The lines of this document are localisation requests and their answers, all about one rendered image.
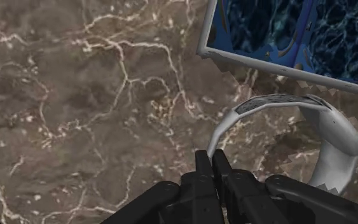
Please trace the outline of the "grey framed blue screen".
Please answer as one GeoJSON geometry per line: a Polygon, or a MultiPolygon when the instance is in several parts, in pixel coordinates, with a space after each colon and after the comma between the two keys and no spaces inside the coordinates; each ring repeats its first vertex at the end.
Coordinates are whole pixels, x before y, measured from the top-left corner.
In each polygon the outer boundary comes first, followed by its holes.
{"type": "Polygon", "coordinates": [[[358,94],[358,0],[209,0],[196,52],[358,94]]]}

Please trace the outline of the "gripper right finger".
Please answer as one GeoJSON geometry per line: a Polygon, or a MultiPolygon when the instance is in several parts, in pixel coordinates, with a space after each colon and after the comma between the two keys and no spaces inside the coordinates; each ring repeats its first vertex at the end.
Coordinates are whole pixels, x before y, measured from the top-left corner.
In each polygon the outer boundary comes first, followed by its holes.
{"type": "Polygon", "coordinates": [[[222,150],[212,168],[230,224],[358,224],[357,203],[280,174],[262,183],[232,169],[222,150]]]}

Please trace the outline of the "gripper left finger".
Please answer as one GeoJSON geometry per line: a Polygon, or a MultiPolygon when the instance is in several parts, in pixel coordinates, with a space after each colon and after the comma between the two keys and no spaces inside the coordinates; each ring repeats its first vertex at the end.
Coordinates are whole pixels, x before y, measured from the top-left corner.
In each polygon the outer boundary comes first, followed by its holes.
{"type": "Polygon", "coordinates": [[[101,224],[224,224],[207,152],[196,151],[195,162],[179,184],[158,182],[101,224]]]}

